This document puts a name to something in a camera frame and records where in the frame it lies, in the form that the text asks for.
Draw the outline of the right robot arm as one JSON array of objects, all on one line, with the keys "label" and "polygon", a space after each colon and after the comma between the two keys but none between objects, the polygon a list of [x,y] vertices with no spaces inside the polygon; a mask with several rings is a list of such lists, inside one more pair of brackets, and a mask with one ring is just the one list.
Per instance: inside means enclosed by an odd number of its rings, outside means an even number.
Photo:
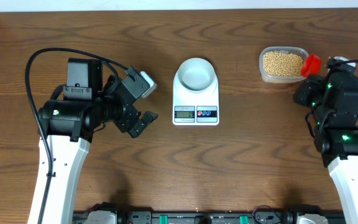
[{"label": "right robot arm", "polygon": [[337,193],[346,223],[358,223],[358,77],[336,72],[310,75],[294,93],[295,103],[310,109],[309,125]]}]

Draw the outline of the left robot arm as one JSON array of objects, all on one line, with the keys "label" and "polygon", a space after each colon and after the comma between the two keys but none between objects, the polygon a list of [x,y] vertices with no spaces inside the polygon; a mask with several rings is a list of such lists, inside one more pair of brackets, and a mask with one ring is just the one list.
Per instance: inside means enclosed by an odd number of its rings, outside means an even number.
[{"label": "left robot arm", "polygon": [[95,132],[112,122],[137,138],[158,117],[134,107],[157,87],[134,67],[119,78],[105,60],[70,58],[67,82],[36,113],[40,124],[39,171],[29,223],[71,223],[78,181]]}]

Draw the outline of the red plastic scoop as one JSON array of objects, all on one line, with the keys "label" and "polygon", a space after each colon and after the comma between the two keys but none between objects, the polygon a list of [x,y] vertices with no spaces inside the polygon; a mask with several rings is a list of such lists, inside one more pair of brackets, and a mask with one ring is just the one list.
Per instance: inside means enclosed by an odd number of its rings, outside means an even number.
[{"label": "red plastic scoop", "polygon": [[310,75],[317,75],[321,69],[322,60],[315,54],[307,57],[301,68],[301,76],[308,78]]}]

